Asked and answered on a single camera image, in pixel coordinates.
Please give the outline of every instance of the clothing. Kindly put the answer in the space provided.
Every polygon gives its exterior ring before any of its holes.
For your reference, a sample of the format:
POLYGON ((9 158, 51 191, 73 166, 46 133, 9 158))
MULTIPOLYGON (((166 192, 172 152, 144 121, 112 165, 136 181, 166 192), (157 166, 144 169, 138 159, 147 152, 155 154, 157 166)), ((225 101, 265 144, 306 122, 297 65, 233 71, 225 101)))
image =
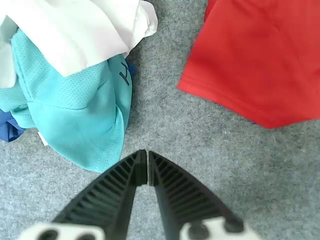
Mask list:
POLYGON ((133 65, 131 62, 129 62, 127 59, 125 60, 125 62, 129 68, 129 72, 130 72, 131 77, 133 77, 137 72, 136 66, 133 65))
POLYGON ((0 7, 0 89, 11 88, 16 83, 10 40, 17 28, 17 25, 5 15, 0 7))
POLYGON ((178 88, 276 128, 320 118, 320 4, 211 0, 178 88))
POLYGON ((0 109, 0 139, 9 143, 16 140, 24 133, 25 129, 19 127, 10 112, 0 109))
POLYGON ((103 172, 121 156, 132 97, 123 55, 62 77, 21 29, 11 40, 18 82, 0 89, 0 108, 38 128, 58 153, 103 172))
POLYGON ((158 26, 143 0, 3 0, 0 8, 64 77, 126 57, 158 26))

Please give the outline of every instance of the red fabric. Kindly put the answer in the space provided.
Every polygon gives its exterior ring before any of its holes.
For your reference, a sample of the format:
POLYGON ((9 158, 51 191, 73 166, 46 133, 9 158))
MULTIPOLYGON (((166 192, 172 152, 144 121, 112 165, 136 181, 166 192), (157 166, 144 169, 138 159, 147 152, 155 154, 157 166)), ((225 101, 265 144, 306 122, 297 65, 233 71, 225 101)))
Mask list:
POLYGON ((210 0, 178 88, 276 128, 320 118, 320 1, 210 0))

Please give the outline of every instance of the white shirt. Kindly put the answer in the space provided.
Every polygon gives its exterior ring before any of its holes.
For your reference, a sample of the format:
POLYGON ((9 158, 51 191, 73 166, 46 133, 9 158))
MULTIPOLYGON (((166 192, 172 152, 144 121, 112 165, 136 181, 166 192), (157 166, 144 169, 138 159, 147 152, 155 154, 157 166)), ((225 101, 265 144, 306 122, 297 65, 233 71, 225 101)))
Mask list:
MULTIPOLYGON (((153 5, 144 0, 1 0, 0 9, 13 20, 9 28, 1 24, 0 12, 1 66, 12 58, 10 38, 18 26, 64 77, 127 56, 158 27, 153 5)), ((12 87, 13 61, 1 66, 0 88, 12 87)))

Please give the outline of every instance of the gray carpet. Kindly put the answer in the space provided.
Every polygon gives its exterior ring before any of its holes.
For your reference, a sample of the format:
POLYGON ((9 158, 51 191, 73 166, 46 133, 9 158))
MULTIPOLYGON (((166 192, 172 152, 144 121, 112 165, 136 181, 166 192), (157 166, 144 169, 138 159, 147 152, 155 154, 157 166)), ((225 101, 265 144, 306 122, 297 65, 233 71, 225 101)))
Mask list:
MULTIPOLYGON (((266 240, 320 236, 320 121, 264 129, 176 89, 207 0, 152 0, 158 33, 130 55, 132 110, 123 156, 138 149, 179 164, 266 240)), ((97 173, 44 147, 35 129, 0 142, 0 239, 50 221, 97 173)), ((154 190, 138 189, 128 240, 164 240, 154 190)))

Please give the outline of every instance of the turquoise shirt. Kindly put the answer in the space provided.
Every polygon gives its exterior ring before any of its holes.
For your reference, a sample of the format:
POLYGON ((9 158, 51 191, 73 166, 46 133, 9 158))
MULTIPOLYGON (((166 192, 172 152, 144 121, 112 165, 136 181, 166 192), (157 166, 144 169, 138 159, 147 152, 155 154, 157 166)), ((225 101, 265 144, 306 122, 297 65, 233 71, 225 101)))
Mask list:
POLYGON ((20 29, 11 45, 18 81, 0 89, 0 109, 11 111, 20 127, 38 128, 54 150, 84 169, 101 173, 114 165, 131 108, 124 57, 62 77, 20 29))

